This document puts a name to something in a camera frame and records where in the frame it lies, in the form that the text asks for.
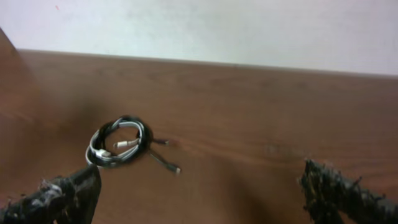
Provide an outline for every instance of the white wall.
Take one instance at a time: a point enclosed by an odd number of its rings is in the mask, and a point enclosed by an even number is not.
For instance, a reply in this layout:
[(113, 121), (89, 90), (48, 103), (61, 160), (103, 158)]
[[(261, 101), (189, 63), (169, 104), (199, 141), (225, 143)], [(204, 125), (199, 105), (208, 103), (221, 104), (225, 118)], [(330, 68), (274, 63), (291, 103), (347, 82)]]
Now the white wall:
[(0, 0), (0, 26), (18, 49), (398, 75), (397, 0)]

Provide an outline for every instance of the wood grain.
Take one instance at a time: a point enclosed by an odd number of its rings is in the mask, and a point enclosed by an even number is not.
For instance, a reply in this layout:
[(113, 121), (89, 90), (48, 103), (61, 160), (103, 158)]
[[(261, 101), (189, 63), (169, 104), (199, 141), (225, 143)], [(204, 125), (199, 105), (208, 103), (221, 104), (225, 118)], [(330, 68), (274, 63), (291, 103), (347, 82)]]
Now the wood grain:
[(176, 147), (102, 170), (93, 223), (308, 223), (297, 177), (326, 162), (398, 202), (398, 80), (21, 51), (0, 62), (0, 196), (85, 166), (136, 114)]

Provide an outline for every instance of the cable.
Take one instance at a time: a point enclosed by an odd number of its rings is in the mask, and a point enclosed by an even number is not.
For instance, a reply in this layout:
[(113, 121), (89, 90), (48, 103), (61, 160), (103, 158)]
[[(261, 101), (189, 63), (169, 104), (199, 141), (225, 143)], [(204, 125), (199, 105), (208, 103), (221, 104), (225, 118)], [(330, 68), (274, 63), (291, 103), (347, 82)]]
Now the cable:
[[(114, 154), (106, 150), (105, 139), (115, 130), (125, 127), (134, 127), (138, 129), (136, 139), (133, 141), (122, 141), (114, 144), (115, 148), (131, 147), (130, 149)], [(86, 161), (89, 164), (95, 164), (98, 167), (116, 167), (127, 162), (131, 162), (144, 152), (148, 152), (157, 162), (165, 166), (168, 170), (179, 174), (181, 169), (169, 162), (150, 148), (150, 144), (168, 145), (168, 140), (154, 139), (153, 133), (141, 119), (135, 116), (121, 116), (116, 121), (110, 121), (97, 130), (90, 140), (86, 150)]]

